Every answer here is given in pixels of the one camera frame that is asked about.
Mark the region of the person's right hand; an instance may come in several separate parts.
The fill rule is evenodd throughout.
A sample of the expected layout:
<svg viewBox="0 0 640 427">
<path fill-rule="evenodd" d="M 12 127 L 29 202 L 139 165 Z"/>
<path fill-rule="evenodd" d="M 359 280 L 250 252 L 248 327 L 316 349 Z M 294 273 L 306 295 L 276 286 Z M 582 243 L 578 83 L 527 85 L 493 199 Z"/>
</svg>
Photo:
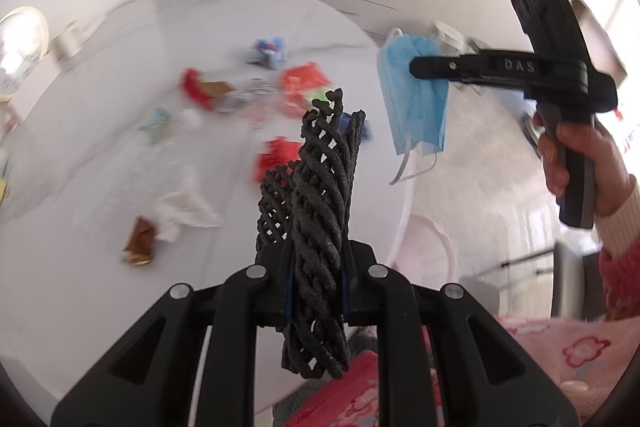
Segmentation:
<svg viewBox="0 0 640 427">
<path fill-rule="evenodd" d="M 554 196 L 563 196 L 570 182 L 570 174 L 560 163 L 559 146 L 584 154 L 593 163 L 596 177 L 594 212 L 601 219 L 616 215 L 634 216 L 639 220 L 639 193 L 636 179 L 627 171 L 622 155 L 613 139 L 597 124 L 560 122 L 555 139 L 548 133 L 541 135 L 538 150 L 542 156 L 544 176 L 548 190 Z"/>
</svg>

